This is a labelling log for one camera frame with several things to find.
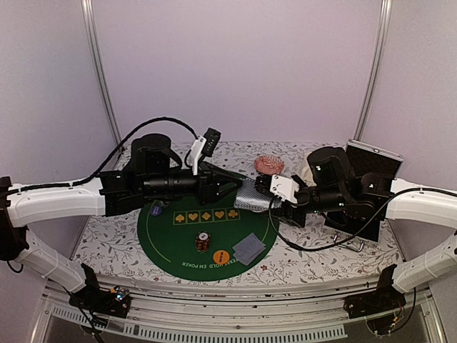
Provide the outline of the red chip stack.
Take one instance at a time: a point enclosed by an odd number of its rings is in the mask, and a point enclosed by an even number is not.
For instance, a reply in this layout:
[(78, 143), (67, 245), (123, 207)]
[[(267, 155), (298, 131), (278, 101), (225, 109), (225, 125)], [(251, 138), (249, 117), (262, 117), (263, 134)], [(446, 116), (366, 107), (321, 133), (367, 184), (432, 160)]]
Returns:
[(207, 252), (210, 247), (211, 235), (208, 232), (199, 232), (195, 245), (198, 252)]

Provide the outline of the blue patterned dealt card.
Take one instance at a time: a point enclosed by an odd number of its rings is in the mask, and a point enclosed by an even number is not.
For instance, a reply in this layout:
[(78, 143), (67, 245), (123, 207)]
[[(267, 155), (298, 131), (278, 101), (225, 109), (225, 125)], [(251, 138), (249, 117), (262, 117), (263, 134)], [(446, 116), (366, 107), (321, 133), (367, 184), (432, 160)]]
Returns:
[(248, 266), (252, 261), (265, 250), (264, 244), (246, 246), (239, 251), (235, 251), (236, 260), (245, 266)]

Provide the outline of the orange round blind button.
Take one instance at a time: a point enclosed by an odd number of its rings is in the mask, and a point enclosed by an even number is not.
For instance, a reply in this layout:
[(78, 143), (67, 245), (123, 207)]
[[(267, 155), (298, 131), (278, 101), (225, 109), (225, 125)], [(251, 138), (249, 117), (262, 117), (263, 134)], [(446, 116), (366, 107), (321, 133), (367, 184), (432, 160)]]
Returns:
[(225, 265), (231, 259), (231, 255), (225, 250), (218, 250), (213, 254), (213, 261), (217, 265)]

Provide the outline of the blue round blind button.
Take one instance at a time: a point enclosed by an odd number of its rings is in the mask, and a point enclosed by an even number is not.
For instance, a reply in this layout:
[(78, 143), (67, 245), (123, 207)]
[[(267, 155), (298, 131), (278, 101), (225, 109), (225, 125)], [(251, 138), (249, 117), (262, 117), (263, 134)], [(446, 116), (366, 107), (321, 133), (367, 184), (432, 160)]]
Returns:
[(163, 207), (159, 204), (154, 204), (149, 210), (149, 214), (153, 217), (160, 216), (163, 212)]

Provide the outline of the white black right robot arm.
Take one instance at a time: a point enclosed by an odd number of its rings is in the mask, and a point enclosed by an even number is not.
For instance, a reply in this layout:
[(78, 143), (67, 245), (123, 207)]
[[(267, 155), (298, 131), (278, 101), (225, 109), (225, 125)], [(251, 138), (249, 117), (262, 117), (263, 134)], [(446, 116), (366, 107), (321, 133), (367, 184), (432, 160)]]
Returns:
[[(268, 190), (282, 202), (286, 219), (297, 214), (343, 212), (362, 222), (360, 234), (371, 222), (405, 219), (456, 228), (456, 192), (427, 187), (404, 179), (369, 172), (356, 177), (344, 149), (325, 146), (309, 154), (308, 165), (314, 186), (297, 175), (271, 176)], [(384, 269), (386, 281), (369, 297), (377, 312), (385, 311), (397, 298), (418, 285), (456, 270), (456, 235), (408, 262)]]

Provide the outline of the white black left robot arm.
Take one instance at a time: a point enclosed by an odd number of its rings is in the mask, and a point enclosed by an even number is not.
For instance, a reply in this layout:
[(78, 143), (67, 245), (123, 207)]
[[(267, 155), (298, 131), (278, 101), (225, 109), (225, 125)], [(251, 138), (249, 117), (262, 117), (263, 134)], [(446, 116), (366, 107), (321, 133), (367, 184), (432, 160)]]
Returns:
[(100, 166), (93, 174), (68, 182), (21, 185), (1, 178), (1, 260), (24, 264), (59, 283), (91, 310), (106, 304), (93, 269), (63, 257), (28, 230), (28, 225), (67, 217), (115, 217), (154, 201), (193, 197), (213, 204), (242, 185), (241, 178), (205, 162), (213, 155), (220, 132), (196, 135), (185, 159), (164, 134), (132, 139), (130, 159), (120, 171)]

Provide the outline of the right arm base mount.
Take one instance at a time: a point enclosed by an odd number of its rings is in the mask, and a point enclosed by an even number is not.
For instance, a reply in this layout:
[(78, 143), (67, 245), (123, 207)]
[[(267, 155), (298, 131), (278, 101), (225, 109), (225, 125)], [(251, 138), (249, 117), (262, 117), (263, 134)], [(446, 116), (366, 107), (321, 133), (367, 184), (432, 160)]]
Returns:
[(393, 291), (372, 291), (347, 296), (343, 309), (350, 319), (364, 318), (377, 336), (391, 334), (405, 312), (406, 299)]

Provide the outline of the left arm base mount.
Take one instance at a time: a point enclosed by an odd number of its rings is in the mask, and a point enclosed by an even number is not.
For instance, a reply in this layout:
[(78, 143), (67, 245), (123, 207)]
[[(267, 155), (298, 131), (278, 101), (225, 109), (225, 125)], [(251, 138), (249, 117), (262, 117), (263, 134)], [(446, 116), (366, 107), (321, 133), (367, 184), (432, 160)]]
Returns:
[(85, 286), (80, 291), (70, 293), (69, 304), (90, 313), (125, 319), (130, 310), (131, 295), (129, 289), (120, 286), (110, 290)]

